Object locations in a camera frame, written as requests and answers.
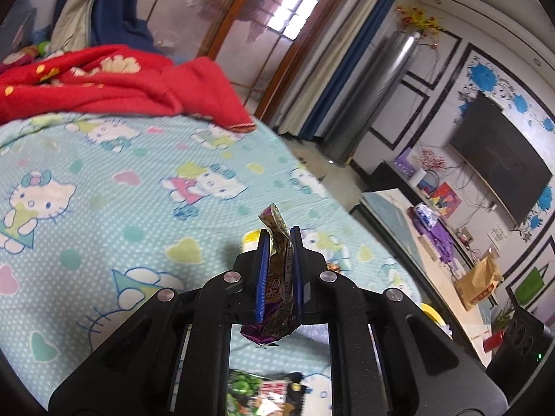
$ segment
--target metal bolt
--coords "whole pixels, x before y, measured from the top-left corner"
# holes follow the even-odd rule
[[[159,290],[157,296],[160,302],[169,302],[176,296],[176,293],[173,291],[173,289],[165,288]]]
[[[388,289],[387,291],[385,291],[385,295],[389,300],[393,300],[394,302],[399,302],[403,299],[403,293],[397,288]]]
[[[335,280],[338,279],[338,276],[335,274],[335,272],[332,271],[324,271],[320,274],[320,279],[323,282],[327,282],[327,283],[333,283]]]
[[[224,275],[224,281],[228,283],[237,283],[241,280],[241,274],[239,272],[230,271],[226,272]]]

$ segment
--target television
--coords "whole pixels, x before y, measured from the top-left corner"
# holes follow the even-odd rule
[[[449,144],[486,182],[515,224],[524,222],[552,174],[502,109],[478,93]]]

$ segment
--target ceiling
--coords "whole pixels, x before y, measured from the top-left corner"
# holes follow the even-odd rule
[[[496,38],[555,88],[555,27],[539,0],[420,2],[449,12]]]

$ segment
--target red blanket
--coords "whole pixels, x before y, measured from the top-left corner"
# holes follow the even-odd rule
[[[173,66],[125,45],[103,45],[0,75],[0,124],[53,111],[209,118],[228,130],[256,129],[227,78],[208,58]]]

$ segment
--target bed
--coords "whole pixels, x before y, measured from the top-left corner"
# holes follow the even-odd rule
[[[306,247],[359,287],[408,273],[265,125],[187,116],[49,113],[0,127],[0,349],[43,405],[160,287],[188,291],[230,269],[275,203]],[[302,333],[261,349],[234,327],[230,367],[300,371],[329,386],[328,347]],[[313,414],[331,395],[312,393]]]

